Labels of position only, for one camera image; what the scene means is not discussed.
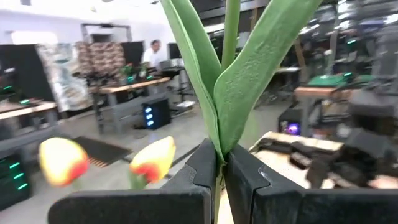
purple light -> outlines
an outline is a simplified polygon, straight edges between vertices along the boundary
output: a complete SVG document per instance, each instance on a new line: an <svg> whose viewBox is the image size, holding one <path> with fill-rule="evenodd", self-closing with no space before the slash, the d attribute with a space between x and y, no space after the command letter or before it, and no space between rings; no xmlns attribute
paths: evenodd
<svg viewBox="0 0 398 224"><path fill-rule="evenodd" d="M287 126L287 133L293 134L293 135L299 135L300 134L300 125L299 124L289 124Z"/></svg>

patterned fabric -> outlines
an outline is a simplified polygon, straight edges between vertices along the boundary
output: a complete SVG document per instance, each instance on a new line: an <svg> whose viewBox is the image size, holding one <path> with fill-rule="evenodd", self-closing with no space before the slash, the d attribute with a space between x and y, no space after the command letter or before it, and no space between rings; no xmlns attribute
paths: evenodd
<svg viewBox="0 0 398 224"><path fill-rule="evenodd" d="M124 52L122 45L115 42L105 43L105 64L109 72L115 75L117 80L124 78L120 69L125 66Z"/></svg>
<svg viewBox="0 0 398 224"><path fill-rule="evenodd" d="M74 45L38 44L36 51L60 112L82 110L92 105L86 80L73 76L81 71Z"/></svg>
<svg viewBox="0 0 398 224"><path fill-rule="evenodd" d="M88 44L83 41L79 41L75 44L78 51L78 61L81 75L86 75L93 72L93 67L90 62L90 52L88 49Z"/></svg>
<svg viewBox="0 0 398 224"><path fill-rule="evenodd" d="M120 69L125 66L126 62L121 44L77 42L76 47L82 73L96 72L100 78L114 75L115 81L122 83L124 76Z"/></svg>

green board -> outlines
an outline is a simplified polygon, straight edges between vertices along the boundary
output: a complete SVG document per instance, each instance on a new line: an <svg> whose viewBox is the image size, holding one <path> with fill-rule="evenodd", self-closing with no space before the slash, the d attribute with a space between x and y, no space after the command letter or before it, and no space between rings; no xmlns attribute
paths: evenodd
<svg viewBox="0 0 398 224"><path fill-rule="evenodd" d="M372 75L359 75L356 77L356 81L370 81L373 78ZM307 84L307 86L338 86L338 85L344 85L346 84L346 78L344 75L319 75L316 77L313 77L310 82Z"/></svg>

floor mat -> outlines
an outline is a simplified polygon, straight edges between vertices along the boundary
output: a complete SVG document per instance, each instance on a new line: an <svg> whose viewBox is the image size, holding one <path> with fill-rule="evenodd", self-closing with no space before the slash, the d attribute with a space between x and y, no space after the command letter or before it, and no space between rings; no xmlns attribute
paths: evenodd
<svg viewBox="0 0 398 224"><path fill-rule="evenodd" d="M111 165L132 153L128 149L86 137L77 137L74 141L86 150L90 157L90 163L101 168Z"/></svg>

artificial flower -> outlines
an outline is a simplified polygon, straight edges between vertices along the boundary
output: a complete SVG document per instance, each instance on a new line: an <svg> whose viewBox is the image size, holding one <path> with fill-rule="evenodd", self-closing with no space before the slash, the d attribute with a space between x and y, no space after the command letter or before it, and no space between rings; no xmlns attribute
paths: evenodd
<svg viewBox="0 0 398 224"><path fill-rule="evenodd" d="M83 175L89 166L86 151L76 142L50 138L39 146L40 166L47 182L66 186Z"/></svg>
<svg viewBox="0 0 398 224"><path fill-rule="evenodd" d="M169 173L175 154L173 137L158 140L137 153L130 163L130 171L144 176L146 184L156 183Z"/></svg>

